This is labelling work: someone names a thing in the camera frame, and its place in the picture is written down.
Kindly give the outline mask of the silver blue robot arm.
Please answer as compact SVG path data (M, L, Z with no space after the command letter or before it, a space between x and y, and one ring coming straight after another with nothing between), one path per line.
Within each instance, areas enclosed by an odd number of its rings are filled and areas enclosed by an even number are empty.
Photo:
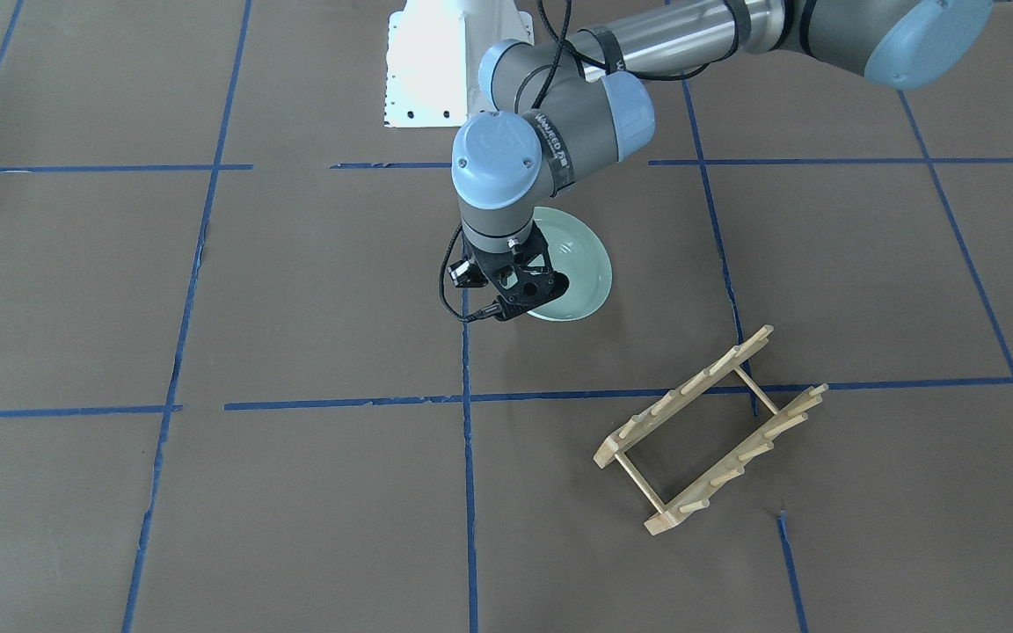
M777 49L913 90L943 76L987 24L989 1L673 1L651 11L559 28L536 47L490 46L478 69L489 111L455 134L451 179L466 256L443 260L458 287L492 285L524 305L565 293L537 228L540 201L568 191L650 143L646 87L679 83L735 54Z

